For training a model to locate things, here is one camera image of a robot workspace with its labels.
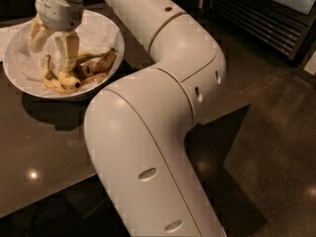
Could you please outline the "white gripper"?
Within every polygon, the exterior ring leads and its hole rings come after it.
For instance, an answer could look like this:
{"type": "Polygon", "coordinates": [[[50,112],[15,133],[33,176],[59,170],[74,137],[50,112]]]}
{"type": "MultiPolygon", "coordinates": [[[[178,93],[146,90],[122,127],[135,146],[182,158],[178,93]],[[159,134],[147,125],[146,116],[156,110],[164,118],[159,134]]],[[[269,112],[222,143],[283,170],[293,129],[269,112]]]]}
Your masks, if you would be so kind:
{"type": "Polygon", "coordinates": [[[37,15],[32,19],[30,49],[41,52],[54,31],[62,32],[55,44],[61,54],[61,69],[71,71],[77,62],[79,37],[76,29],[82,22],[83,0],[36,0],[37,15]]]}

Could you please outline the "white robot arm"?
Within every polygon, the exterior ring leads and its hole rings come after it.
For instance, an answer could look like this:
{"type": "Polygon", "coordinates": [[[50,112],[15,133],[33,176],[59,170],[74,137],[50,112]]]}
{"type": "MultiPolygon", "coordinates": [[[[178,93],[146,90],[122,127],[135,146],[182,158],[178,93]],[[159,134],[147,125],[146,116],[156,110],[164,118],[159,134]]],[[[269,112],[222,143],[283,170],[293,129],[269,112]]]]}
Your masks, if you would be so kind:
{"type": "MultiPolygon", "coordinates": [[[[89,104],[85,140],[130,237],[227,237],[186,153],[226,75],[213,37],[171,0],[105,0],[151,56],[89,104]]],[[[82,0],[36,0],[54,31],[80,25],[82,0]]]]}

